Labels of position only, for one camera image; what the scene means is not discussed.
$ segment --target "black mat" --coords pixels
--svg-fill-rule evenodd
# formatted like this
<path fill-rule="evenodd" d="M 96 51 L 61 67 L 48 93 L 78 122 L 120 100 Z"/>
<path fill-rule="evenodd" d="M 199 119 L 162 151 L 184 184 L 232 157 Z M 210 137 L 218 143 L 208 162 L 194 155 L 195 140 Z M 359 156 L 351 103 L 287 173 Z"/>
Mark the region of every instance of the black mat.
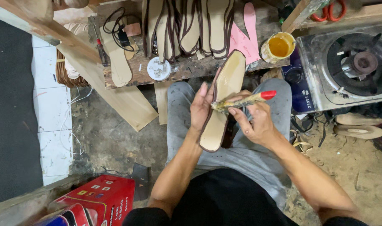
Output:
<path fill-rule="evenodd" d="M 0 20 L 0 202 L 43 183 L 31 37 Z"/>

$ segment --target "red box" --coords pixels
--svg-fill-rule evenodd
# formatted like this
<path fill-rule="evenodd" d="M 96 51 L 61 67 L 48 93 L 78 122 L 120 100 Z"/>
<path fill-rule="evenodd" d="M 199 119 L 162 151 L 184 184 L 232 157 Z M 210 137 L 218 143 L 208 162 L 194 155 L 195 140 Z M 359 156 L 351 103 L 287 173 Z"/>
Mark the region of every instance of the red box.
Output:
<path fill-rule="evenodd" d="M 121 226 L 132 210 L 135 181 L 112 175 L 101 175 L 95 180 L 56 199 L 62 204 L 80 203 L 98 213 L 97 226 Z"/>

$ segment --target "red brush handle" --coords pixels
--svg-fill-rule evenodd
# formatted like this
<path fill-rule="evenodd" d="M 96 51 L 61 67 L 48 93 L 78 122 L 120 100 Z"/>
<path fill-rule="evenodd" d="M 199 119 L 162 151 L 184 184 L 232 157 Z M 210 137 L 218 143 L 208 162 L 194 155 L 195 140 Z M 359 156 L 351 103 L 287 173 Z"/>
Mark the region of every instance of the red brush handle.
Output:
<path fill-rule="evenodd" d="M 276 90 L 272 90 L 272 91 L 264 91 L 261 93 L 261 98 L 265 99 L 265 100 L 270 100 L 272 99 L 274 96 L 276 95 Z"/>

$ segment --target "red scissors handle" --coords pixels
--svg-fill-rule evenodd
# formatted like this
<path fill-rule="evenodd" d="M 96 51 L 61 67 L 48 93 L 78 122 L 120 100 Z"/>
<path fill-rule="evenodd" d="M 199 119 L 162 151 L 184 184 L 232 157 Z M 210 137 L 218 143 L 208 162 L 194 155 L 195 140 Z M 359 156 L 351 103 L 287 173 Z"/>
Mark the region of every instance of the red scissors handle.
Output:
<path fill-rule="evenodd" d="M 311 19 L 313 21 L 318 21 L 318 22 L 322 22 L 322 21 L 325 21 L 325 20 L 334 21 L 334 22 L 339 21 L 341 18 L 343 18 L 345 16 L 347 8 L 345 6 L 344 0 L 337 0 L 337 2 L 339 2 L 339 4 L 341 5 L 341 13 L 340 13 L 339 17 L 334 18 L 334 16 L 333 16 L 333 6 L 334 6 L 334 3 L 330 3 L 328 6 L 325 6 L 322 9 L 322 12 L 323 12 L 323 17 L 322 18 L 318 17 L 314 13 L 314 14 L 311 15 Z"/>

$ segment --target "leg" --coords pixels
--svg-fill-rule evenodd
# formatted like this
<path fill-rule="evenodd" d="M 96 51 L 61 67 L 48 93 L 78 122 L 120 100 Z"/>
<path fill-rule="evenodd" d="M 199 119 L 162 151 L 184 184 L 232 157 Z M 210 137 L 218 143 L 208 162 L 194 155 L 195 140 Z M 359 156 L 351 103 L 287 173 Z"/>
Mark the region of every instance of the leg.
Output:
<path fill-rule="evenodd" d="M 291 113 L 291 88 L 287 82 L 280 79 L 269 79 L 254 90 L 254 93 L 276 90 L 276 96 L 267 101 L 270 105 L 271 117 L 276 128 L 288 139 Z M 244 109 L 249 120 L 249 112 Z M 254 144 L 238 130 L 233 140 L 233 147 L 221 148 L 218 152 L 204 152 L 198 165 L 220 165 L 235 169 L 248 176 L 276 201 L 283 209 L 286 203 L 286 188 L 291 186 L 291 180 L 284 168 L 267 148 Z"/>
<path fill-rule="evenodd" d="M 290 138 L 290 114 L 291 114 L 291 88 L 290 85 L 281 79 L 268 79 L 260 84 L 254 91 L 253 94 L 276 90 L 276 96 L 271 100 L 268 100 L 266 103 L 270 106 L 270 116 L 272 121 L 277 128 L 277 130 L 283 134 L 283 136 L 288 140 Z M 248 117 L 248 120 L 252 120 L 252 116 L 247 110 L 243 108 L 245 115 Z M 247 148 L 250 150 L 267 152 L 267 149 L 252 143 L 244 136 L 239 125 L 238 131 L 233 140 L 233 147 Z"/>
<path fill-rule="evenodd" d="M 167 162 L 170 162 L 183 144 L 191 125 L 190 107 L 195 92 L 186 82 L 175 82 L 167 91 Z"/>

